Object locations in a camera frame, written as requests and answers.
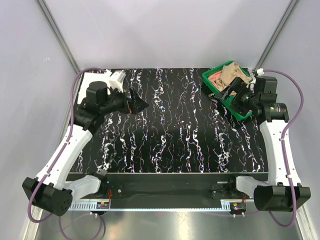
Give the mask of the beige t-shirt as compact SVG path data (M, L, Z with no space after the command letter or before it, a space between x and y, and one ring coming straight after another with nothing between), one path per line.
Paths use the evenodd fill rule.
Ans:
M223 66L221 75L215 81L216 88L218 89L219 92L222 92L237 77L241 78L246 84L249 84L252 80L250 76L247 76L242 71L242 69L236 62L232 62L229 65Z

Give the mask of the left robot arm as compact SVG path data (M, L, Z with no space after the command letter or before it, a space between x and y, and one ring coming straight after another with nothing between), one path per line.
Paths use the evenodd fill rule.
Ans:
M69 172L79 154L92 139L105 116L114 112L136 115L149 107L134 88L130 97L103 81L94 81L86 89L78 109L71 114L66 138L36 177L26 177L22 188L29 200L27 214L32 222L33 206L58 217L64 215L72 203L88 195L103 198L108 193L107 178L99 173L67 183Z

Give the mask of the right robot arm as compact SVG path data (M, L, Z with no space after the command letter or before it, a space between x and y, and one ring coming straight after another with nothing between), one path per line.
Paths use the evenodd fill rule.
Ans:
M235 92L230 108L241 115L252 112L258 121L268 162L267 182L240 175L227 185L228 195L236 199L246 194L253 198L259 211L293 212L310 199L311 190L302 186L295 168L286 128L289 113L284 103L277 102L277 83L274 77L257 77L250 90L248 84L236 77L215 97L223 101Z

